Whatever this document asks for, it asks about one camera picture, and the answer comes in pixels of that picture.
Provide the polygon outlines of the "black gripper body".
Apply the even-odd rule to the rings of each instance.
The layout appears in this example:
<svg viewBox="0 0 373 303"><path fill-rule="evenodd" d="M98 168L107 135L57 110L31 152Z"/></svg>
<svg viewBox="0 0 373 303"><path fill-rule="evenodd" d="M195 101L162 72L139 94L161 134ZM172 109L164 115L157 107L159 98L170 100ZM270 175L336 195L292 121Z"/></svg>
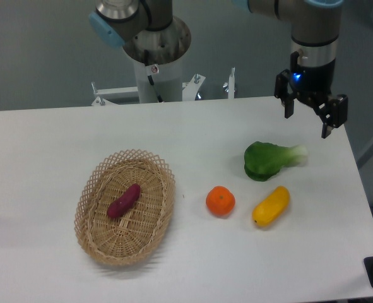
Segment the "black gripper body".
<svg viewBox="0 0 373 303"><path fill-rule="evenodd" d="M299 51L290 55L289 84L299 102L318 109L328 101L331 93L336 60L322 66L308 67L299 63L301 58Z"/></svg>

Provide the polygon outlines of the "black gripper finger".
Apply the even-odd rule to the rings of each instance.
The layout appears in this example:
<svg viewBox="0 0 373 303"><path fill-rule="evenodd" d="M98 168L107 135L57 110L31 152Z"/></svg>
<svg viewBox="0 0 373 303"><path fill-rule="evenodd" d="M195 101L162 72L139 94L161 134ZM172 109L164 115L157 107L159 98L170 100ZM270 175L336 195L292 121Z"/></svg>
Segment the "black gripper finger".
<svg viewBox="0 0 373 303"><path fill-rule="evenodd" d="M284 107L284 117L288 119L294 113L294 100L297 97L295 91L288 92L290 85L291 72L288 69L283 70L277 74L275 80L274 96L281 100L281 104Z"/></svg>
<svg viewBox="0 0 373 303"><path fill-rule="evenodd" d="M321 94L316 98L314 112L322 121L321 138L326 139L333 129L346 123L348 117L348 96L345 94Z"/></svg>

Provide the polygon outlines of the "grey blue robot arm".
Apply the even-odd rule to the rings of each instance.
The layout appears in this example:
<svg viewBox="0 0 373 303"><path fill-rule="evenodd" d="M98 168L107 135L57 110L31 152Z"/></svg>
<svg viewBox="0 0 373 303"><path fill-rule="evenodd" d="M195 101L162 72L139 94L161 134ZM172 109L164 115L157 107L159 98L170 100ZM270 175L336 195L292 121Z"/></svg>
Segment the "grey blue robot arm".
<svg viewBox="0 0 373 303"><path fill-rule="evenodd" d="M292 26L290 66L277 74L274 95L285 117L299 101L322 121L321 136L346 122L348 98L333 95L331 84L340 32L341 1L236 1L250 12L287 21ZM141 102L182 98L182 84L162 77L165 65L177 62L191 44L187 25L175 17L171 1L97 1L89 22L109 46L122 49L140 68Z"/></svg>

